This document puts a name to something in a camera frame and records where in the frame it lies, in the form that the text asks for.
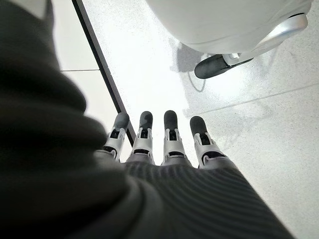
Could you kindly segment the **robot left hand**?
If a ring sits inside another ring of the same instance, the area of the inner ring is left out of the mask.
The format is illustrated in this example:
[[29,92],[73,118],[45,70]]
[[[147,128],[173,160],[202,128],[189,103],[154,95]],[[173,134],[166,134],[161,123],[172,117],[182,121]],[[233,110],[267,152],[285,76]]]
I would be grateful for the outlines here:
[[0,236],[4,239],[290,239],[204,120],[190,127],[188,161],[175,112],[164,115],[166,152],[151,153],[143,112],[125,163],[129,116],[110,133],[85,116],[82,92],[60,72],[49,0],[0,3]]

